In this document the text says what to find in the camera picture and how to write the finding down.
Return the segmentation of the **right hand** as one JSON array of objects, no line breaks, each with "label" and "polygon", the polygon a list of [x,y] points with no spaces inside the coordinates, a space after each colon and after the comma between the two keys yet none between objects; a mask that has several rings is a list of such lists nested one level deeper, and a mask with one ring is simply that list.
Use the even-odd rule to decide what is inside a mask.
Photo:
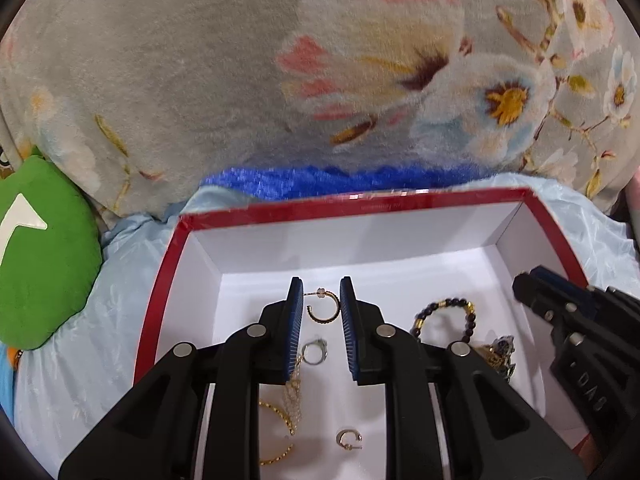
[{"label": "right hand", "polygon": [[601,454],[591,434],[587,434],[574,447],[574,453],[582,462],[586,474],[591,474],[601,463]]}]

